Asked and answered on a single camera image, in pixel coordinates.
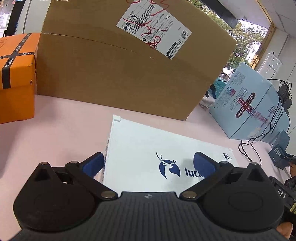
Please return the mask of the person hand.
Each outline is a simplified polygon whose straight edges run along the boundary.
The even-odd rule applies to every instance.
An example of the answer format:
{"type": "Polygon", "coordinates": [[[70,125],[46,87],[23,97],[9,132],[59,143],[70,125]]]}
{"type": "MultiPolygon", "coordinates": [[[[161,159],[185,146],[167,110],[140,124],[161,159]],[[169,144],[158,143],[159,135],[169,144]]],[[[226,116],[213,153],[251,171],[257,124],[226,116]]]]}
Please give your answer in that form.
{"type": "MultiPolygon", "coordinates": [[[[292,177],[296,175],[295,164],[292,162],[290,162],[290,174],[292,177]]],[[[276,228],[276,230],[288,240],[292,234],[293,224],[290,222],[283,222],[276,228]]]]}

